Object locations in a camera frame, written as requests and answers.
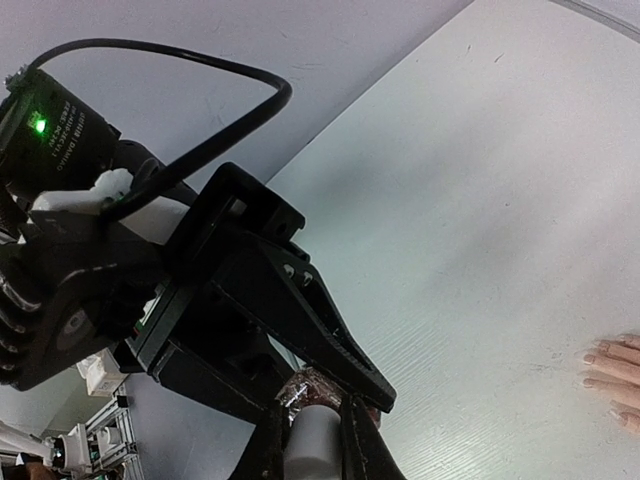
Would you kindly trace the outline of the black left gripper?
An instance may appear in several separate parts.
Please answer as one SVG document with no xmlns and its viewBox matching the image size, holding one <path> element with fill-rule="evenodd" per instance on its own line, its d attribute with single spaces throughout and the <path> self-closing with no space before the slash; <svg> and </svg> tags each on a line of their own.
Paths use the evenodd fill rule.
<svg viewBox="0 0 640 480">
<path fill-rule="evenodd" d="M 304 224 L 280 196 L 238 166 L 201 193 L 177 183 L 122 222 L 105 198 L 163 166 L 41 70 L 8 83 L 1 106 L 1 381 L 25 391 L 131 335 L 144 305 L 184 256 L 183 217 L 242 203 L 247 229 L 278 244 Z M 164 246 L 176 248 L 164 254 Z M 179 395 L 257 423 L 294 370 L 268 335 L 240 323 L 173 330 L 150 376 Z"/>
</svg>

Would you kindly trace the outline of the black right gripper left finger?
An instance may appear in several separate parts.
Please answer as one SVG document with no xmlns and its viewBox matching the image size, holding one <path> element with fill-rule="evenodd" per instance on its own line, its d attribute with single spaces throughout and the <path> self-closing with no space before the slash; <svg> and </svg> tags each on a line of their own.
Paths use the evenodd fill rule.
<svg viewBox="0 0 640 480">
<path fill-rule="evenodd" d="M 234 469 L 234 480 L 282 480 L 290 429 L 288 409 L 273 400 L 256 424 Z"/>
</svg>

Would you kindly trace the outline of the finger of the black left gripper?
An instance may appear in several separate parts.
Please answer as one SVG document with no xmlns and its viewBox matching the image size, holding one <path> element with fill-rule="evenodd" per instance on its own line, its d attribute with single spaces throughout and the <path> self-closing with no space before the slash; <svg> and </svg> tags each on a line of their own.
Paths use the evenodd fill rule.
<svg viewBox="0 0 640 480">
<path fill-rule="evenodd" d="M 307 365 L 391 412 L 396 390 L 349 332 L 308 254 L 256 235 L 228 234 L 213 282 L 245 318 Z"/>
</svg>

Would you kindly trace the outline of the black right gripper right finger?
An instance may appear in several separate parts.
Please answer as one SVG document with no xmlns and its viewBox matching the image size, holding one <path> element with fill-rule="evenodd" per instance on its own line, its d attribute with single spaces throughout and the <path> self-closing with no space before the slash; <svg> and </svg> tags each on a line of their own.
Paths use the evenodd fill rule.
<svg viewBox="0 0 640 480">
<path fill-rule="evenodd" d="M 347 396 L 341 403 L 339 414 L 343 479 L 406 479 L 360 398 Z"/>
</svg>

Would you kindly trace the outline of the white nail polish cap brush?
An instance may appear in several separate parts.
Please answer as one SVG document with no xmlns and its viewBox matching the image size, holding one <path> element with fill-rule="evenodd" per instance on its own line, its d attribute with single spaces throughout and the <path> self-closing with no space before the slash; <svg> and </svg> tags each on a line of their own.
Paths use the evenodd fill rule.
<svg viewBox="0 0 640 480">
<path fill-rule="evenodd" d="M 342 478 L 340 416 L 323 405 L 303 408 L 295 417 L 283 453 L 284 478 Z"/>
</svg>

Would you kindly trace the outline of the nail polish bottle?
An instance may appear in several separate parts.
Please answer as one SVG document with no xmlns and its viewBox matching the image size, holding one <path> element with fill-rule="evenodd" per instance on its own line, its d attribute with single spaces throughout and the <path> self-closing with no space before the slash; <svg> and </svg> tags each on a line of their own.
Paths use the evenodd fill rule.
<svg viewBox="0 0 640 480">
<path fill-rule="evenodd" d="M 302 410 L 311 406 L 327 407 L 342 419 L 341 405 L 350 397 L 364 402 L 368 418 L 374 429 L 379 431 L 382 424 L 382 412 L 379 409 L 368 405 L 360 394 L 348 392 L 313 367 L 295 371 L 276 395 L 276 400 L 282 405 L 288 426 L 292 428 Z"/>
</svg>

